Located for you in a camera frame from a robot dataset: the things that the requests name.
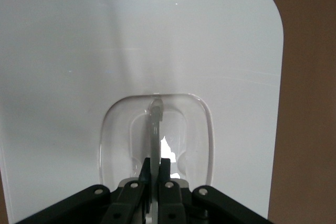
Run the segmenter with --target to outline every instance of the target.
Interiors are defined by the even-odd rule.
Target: white plastic panel
[[[99,183],[107,111],[154,93],[206,103],[212,185],[267,215],[283,43],[272,0],[0,0],[0,31],[11,223]]]

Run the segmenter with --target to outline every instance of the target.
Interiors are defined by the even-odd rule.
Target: screw
[[[200,190],[198,190],[198,192],[200,195],[203,195],[203,196],[208,194],[208,190],[205,188],[201,188]]]
[[[94,191],[94,194],[98,195],[101,194],[103,192],[103,189],[97,189]]]
[[[131,184],[131,188],[137,188],[138,185],[139,185],[138,183],[134,182],[134,183]]]
[[[172,188],[174,184],[172,182],[167,182],[164,186],[167,188]]]

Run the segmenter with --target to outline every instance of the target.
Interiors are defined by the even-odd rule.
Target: hole
[[[116,214],[113,214],[114,219],[119,219],[121,217],[121,213],[117,212]]]
[[[176,214],[169,214],[169,215],[168,215],[168,218],[170,218],[170,219],[175,219],[175,218],[176,218]]]

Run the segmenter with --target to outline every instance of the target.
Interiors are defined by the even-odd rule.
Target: brown wall
[[[336,0],[274,1],[285,44],[269,219],[336,223]]]

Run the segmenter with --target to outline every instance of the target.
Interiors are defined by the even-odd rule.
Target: brown background
[[[336,223],[336,0],[274,1],[285,44],[269,219]]]

